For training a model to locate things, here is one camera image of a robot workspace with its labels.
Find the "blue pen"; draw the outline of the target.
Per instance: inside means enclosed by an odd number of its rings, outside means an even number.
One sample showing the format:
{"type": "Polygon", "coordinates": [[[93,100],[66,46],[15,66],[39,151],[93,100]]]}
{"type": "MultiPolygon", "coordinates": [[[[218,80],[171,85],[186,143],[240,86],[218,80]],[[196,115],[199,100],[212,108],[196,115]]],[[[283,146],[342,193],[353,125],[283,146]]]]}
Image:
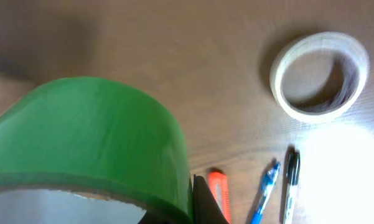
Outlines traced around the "blue pen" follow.
{"type": "Polygon", "coordinates": [[[259,200],[252,216],[251,224],[260,224],[265,207],[276,185],[280,167],[280,162],[275,159],[265,170],[264,176],[261,179],[261,187],[259,188],[259,200]]]}

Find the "black and white marker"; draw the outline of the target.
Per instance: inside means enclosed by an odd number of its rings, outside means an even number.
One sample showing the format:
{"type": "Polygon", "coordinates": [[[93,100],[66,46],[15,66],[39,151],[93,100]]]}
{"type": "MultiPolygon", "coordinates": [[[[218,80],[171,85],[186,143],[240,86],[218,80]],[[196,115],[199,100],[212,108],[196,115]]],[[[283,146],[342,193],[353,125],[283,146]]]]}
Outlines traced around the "black and white marker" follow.
{"type": "Polygon", "coordinates": [[[286,169],[287,189],[284,202],[283,224],[292,223],[301,168],[300,160],[300,152],[295,148],[292,148],[288,153],[288,164],[286,169]]]}

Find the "orange utility knife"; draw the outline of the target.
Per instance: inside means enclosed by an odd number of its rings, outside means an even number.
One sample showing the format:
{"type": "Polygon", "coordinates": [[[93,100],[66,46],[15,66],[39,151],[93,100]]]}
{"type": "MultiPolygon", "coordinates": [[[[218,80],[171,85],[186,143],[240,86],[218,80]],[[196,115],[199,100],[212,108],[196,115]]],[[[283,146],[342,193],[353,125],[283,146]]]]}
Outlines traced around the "orange utility knife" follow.
{"type": "Polygon", "coordinates": [[[231,223],[227,175],[221,170],[212,169],[208,174],[208,185],[225,220],[231,223]]]}

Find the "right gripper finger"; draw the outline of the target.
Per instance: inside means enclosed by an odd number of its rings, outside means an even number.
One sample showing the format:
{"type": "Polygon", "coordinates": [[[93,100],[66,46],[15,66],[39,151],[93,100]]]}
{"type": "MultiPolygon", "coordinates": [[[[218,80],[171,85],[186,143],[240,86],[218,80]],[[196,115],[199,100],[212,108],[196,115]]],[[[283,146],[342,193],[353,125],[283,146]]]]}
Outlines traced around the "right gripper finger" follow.
{"type": "Polygon", "coordinates": [[[228,224],[202,176],[194,175],[192,199],[194,224],[228,224]]]}

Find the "green tape roll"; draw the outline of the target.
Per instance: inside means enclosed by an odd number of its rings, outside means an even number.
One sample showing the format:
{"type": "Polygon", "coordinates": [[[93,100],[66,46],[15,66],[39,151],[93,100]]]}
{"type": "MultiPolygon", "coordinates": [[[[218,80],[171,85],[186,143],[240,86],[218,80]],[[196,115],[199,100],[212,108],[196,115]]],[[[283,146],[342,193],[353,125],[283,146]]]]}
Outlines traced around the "green tape roll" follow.
{"type": "Polygon", "coordinates": [[[53,187],[134,202],[192,223],[182,130],[154,98],[112,80],[46,83],[0,115],[0,189],[53,187]]]}

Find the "beige masking tape roll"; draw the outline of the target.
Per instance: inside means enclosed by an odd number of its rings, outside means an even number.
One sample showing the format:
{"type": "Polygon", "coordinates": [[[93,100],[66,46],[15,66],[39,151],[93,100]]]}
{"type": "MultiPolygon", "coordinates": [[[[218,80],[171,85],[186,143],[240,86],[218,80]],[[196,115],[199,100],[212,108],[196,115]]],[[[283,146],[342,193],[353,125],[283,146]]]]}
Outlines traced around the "beige masking tape roll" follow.
{"type": "Polygon", "coordinates": [[[279,51],[271,66],[269,84],[275,101],[290,117],[304,123],[326,123],[351,108],[361,95],[369,73],[370,58],[361,42],[340,32],[320,32],[295,39],[279,51]],[[324,103],[303,107],[292,105],[282,88],[287,69],[298,58],[323,50],[335,52],[342,62],[342,87],[324,103]]]}

